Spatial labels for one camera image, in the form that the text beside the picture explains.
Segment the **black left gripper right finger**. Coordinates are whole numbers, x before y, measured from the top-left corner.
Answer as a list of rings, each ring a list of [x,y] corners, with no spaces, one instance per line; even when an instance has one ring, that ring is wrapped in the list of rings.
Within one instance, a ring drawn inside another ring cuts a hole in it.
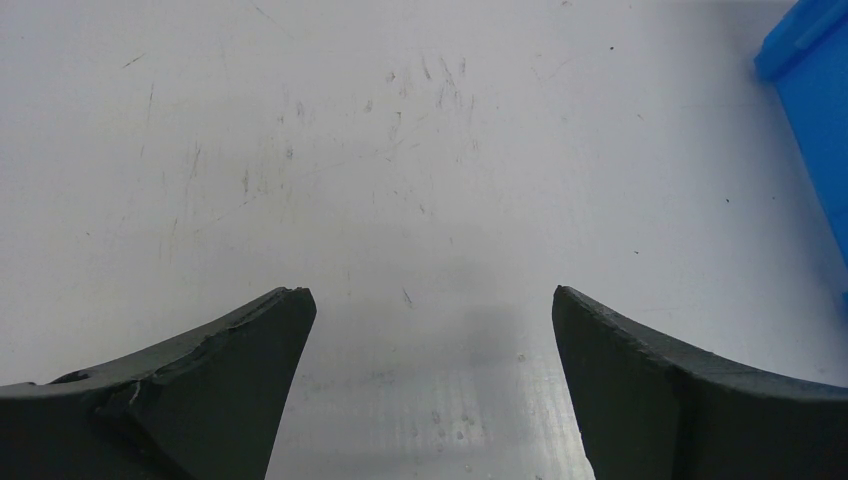
[[[747,366],[560,286],[552,324],[599,479],[843,479],[847,391]]]

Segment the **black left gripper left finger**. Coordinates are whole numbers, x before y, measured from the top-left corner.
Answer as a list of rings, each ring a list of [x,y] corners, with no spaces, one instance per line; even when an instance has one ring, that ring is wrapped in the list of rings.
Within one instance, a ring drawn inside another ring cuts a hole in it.
[[[316,317],[277,288],[46,384],[1,390],[5,479],[261,479]]]

